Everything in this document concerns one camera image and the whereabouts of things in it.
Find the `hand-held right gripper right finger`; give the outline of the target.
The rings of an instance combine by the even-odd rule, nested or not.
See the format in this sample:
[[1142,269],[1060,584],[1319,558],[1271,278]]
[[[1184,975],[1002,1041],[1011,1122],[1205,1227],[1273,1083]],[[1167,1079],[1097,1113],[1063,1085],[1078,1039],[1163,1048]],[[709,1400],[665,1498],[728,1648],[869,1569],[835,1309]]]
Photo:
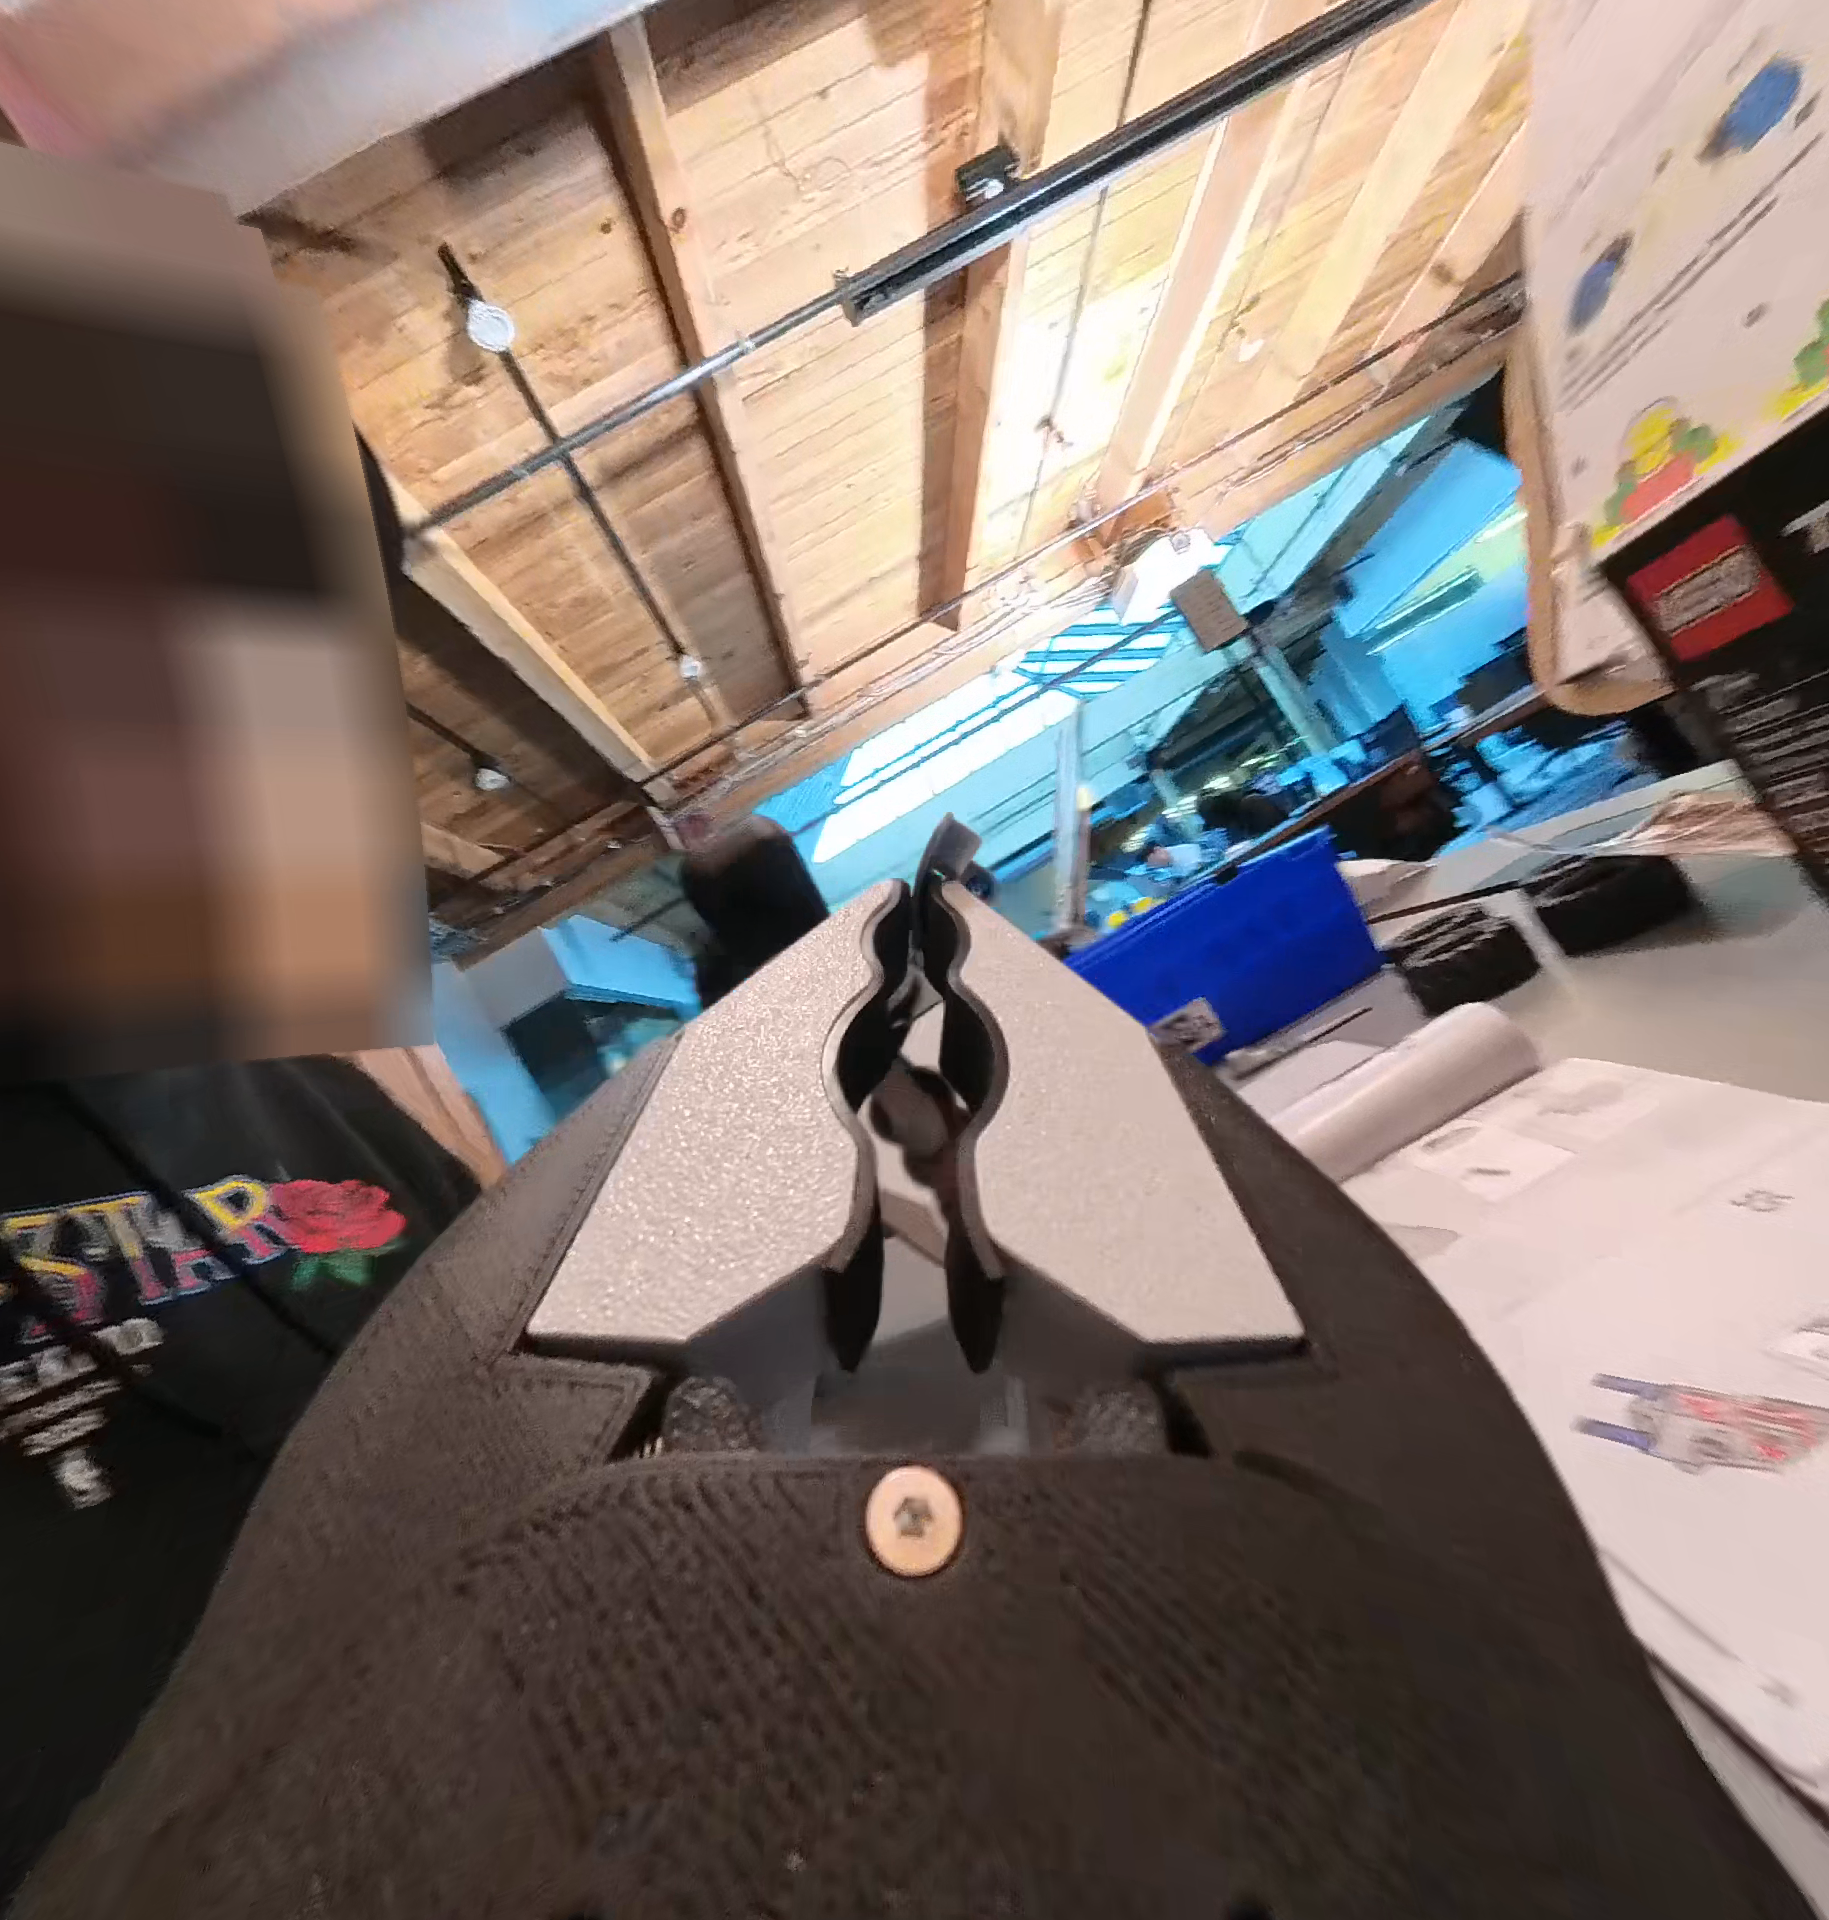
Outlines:
[[963,1116],[951,1323],[975,1369],[1163,1375],[1305,1344],[1142,1022],[959,881],[931,885],[931,989]]

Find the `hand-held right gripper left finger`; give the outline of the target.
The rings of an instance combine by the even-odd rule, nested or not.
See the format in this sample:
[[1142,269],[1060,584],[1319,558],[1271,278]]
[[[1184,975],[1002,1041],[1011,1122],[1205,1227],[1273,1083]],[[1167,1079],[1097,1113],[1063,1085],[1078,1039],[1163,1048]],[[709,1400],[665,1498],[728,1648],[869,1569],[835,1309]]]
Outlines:
[[867,1108],[901,1056],[914,895],[851,899],[672,1043],[538,1306],[546,1354],[859,1367],[885,1223]]

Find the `small black plastic part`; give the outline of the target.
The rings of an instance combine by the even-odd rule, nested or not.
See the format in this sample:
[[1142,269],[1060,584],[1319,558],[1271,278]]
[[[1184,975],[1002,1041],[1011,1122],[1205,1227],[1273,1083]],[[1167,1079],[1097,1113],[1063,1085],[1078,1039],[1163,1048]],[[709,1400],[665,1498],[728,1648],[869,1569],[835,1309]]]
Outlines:
[[892,1060],[872,1091],[867,1121],[886,1147],[890,1187],[919,1188],[934,1216],[955,1213],[967,1142],[992,1093],[992,1039],[953,993],[967,934],[942,912],[942,885],[975,891],[980,834],[942,814],[914,879],[914,931],[903,984],[886,1001]]

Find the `grey desk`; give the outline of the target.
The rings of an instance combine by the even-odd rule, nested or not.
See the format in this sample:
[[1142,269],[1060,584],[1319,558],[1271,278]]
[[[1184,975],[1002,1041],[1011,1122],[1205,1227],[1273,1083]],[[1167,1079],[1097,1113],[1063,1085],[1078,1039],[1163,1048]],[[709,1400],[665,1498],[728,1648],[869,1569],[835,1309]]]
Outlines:
[[[1380,904],[1431,917],[1443,901],[1478,895],[1521,926],[1542,972],[1501,999],[1550,1056],[1601,1056],[1681,1076],[1829,1102],[1829,906],[1788,856],[1686,856],[1697,912],[1603,954],[1568,956],[1544,937],[1525,895],[1503,889],[1544,851],[1577,851],[1650,817],[1675,795],[1740,795],[1728,763],[1627,788],[1559,817],[1444,850]],[[1373,1012],[1340,1037],[1390,1046],[1425,1014],[1393,970],[1361,984],[1269,1039],[1319,1025],[1361,1005]],[[1829,1915],[1829,1830],[1746,1744],[1667,1672],[1668,1707],[1753,1830]]]

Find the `blue plastic bin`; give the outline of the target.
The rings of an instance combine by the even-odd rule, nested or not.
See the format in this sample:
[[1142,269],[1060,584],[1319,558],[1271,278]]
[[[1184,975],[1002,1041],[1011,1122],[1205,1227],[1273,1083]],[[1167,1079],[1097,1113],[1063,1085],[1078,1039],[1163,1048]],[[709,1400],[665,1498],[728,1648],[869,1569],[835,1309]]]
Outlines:
[[1265,1041],[1381,970],[1330,829],[1240,859],[1068,954],[1068,967],[1203,1064]]

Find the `black toy tire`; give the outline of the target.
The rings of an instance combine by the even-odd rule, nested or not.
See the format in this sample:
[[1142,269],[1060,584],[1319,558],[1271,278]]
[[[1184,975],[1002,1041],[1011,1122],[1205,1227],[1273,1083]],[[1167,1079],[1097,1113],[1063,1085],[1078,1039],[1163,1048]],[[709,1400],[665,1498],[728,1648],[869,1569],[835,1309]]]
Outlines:
[[1697,912],[1697,895],[1667,855],[1571,855],[1530,876],[1521,895],[1561,954],[1623,947]]
[[1521,926],[1485,904],[1457,904],[1385,947],[1417,1006],[1431,1020],[1489,1005],[1542,972]]

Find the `open instruction booklet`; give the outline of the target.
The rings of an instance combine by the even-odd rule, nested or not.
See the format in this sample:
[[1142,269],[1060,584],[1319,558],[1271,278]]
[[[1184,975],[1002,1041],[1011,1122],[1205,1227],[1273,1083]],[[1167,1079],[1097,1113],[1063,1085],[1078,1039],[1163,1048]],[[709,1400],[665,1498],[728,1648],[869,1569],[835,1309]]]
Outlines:
[[1489,1005],[1242,1093],[1475,1333],[1652,1663],[1829,1823],[1829,1105],[1544,1062]]

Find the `black printed shirt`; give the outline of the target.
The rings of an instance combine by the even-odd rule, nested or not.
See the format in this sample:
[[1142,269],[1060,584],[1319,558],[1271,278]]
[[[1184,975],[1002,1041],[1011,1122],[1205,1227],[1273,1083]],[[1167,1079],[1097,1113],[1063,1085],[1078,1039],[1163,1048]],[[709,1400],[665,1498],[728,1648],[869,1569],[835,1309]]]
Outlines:
[[339,1352],[497,1173],[435,1046],[0,1085],[0,1915]]

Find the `black cardboard box red label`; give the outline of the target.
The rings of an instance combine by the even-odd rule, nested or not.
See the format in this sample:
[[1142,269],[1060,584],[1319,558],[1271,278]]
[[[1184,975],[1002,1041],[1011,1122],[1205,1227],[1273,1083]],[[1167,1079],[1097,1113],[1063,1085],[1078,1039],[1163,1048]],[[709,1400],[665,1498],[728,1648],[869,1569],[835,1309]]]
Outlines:
[[1829,472],[1757,461],[1603,571],[1829,906]]

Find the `black toy set box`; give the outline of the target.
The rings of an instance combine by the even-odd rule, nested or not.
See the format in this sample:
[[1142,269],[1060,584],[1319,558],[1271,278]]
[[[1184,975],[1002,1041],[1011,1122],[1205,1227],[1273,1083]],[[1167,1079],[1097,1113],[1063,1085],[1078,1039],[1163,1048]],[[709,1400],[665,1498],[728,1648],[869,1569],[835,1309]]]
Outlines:
[[1532,6],[1525,298],[1532,671],[1623,712],[1601,562],[1829,405],[1829,2]]

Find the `white upright post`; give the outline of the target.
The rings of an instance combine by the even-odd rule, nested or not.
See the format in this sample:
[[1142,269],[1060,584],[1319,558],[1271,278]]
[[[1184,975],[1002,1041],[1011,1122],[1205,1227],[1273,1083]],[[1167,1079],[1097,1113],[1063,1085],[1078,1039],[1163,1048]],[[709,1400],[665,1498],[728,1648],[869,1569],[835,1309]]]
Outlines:
[[1084,704],[1077,701],[1056,732],[1051,943],[1060,951],[1088,926],[1089,867],[1093,792],[1084,782]]

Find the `black ceiling rail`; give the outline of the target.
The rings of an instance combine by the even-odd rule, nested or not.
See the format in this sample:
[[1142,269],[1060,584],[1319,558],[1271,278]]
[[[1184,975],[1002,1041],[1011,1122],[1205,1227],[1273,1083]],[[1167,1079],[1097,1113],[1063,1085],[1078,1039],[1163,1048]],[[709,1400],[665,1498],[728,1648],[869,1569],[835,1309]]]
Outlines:
[[1425,8],[1426,2],[1346,2],[1269,40],[1173,100],[1148,108],[1068,158],[1015,178],[867,270],[842,277],[835,287],[835,307],[859,327],[903,300],[927,294],[977,261],[1030,236],[1063,207],[1088,203],[1118,175],[1219,128],[1238,111],[1311,75],[1326,61],[1352,52],[1361,42]]

